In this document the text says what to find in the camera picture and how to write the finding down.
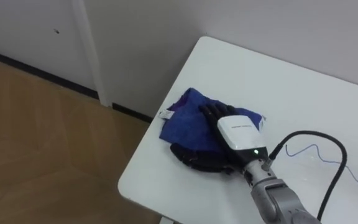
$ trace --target blue towel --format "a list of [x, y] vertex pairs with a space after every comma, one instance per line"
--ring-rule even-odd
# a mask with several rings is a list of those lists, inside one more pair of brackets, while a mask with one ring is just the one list
[[[216, 151], [221, 152], [204, 115], [198, 107], [205, 104], [222, 104], [218, 100], [211, 100], [202, 95], [194, 88], [189, 88], [185, 94], [171, 107], [173, 116], [166, 120], [160, 139], [170, 143], [178, 143], [193, 151]], [[236, 108], [241, 115], [248, 116], [256, 128], [264, 118], [262, 115], [244, 108]]]

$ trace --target robotic hand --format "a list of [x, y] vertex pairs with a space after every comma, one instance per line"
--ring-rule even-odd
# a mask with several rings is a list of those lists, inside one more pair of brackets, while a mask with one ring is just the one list
[[296, 193], [275, 176], [270, 166], [277, 154], [268, 157], [260, 133], [247, 116], [226, 105], [205, 105], [200, 110], [231, 168], [252, 187], [251, 196], [266, 224], [321, 224], [306, 211]]

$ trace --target cable connector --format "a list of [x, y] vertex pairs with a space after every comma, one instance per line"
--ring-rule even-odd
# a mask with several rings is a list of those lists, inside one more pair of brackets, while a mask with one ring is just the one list
[[268, 158], [265, 163], [262, 164], [262, 169], [264, 171], [269, 171], [270, 170], [270, 167], [272, 166], [273, 164], [273, 160], [271, 160], [270, 158]]

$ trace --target blue marker line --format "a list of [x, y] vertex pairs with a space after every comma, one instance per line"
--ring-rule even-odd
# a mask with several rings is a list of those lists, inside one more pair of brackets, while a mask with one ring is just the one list
[[[301, 151], [296, 152], [296, 153], [294, 153], [294, 154], [290, 154], [290, 153], [288, 152], [288, 147], [287, 147], [287, 145], [285, 145], [285, 152], [287, 153], [287, 155], [288, 155], [289, 157], [294, 157], [294, 156], [298, 155], [299, 153], [305, 152], [306, 150], [308, 150], [308, 149], [310, 149], [310, 148], [312, 148], [312, 147], [315, 147], [315, 148], [317, 149], [317, 155], [318, 155], [318, 157], [321, 159], [321, 161], [326, 162], [326, 163], [330, 163], [330, 164], [340, 164], [340, 162], [337, 162], [337, 161], [328, 161], [328, 160], [325, 160], [325, 159], [321, 158], [321, 156], [320, 156], [320, 149], [319, 149], [318, 145], [316, 145], [316, 144], [311, 144], [310, 146], [308, 146], [308, 147], [306, 147], [306, 148], [302, 149]], [[346, 166], [346, 168], [347, 168], [348, 171], [351, 173], [353, 179], [358, 183], [358, 180], [357, 180], [357, 178], [355, 177], [355, 175], [353, 174], [352, 170], [351, 170], [348, 166]]]

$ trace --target robotic arm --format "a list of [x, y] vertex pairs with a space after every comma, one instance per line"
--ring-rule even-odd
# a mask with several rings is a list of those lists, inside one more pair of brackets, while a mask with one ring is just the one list
[[[230, 168], [240, 172], [252, 187], [251, 196], [266, 224], [321, 224], [325, 205], [347, 161], [346, 150], [337, 139], [316, 131], [297, 131], [287, 136], [267, 156], [262, 137], [247, 116], [238, 115], [232, 106], [226, 105], [206, 105], [201, 106], [200, 110], [230, 161]], [[338, 172], [324, 197], [318, 218], [304, 208], [296, 193], [282, 179], [278, 179], [271, 169], [272, 162], [284, 144], [299, 134], [327, 138], [339, 146], [343, 155]]]

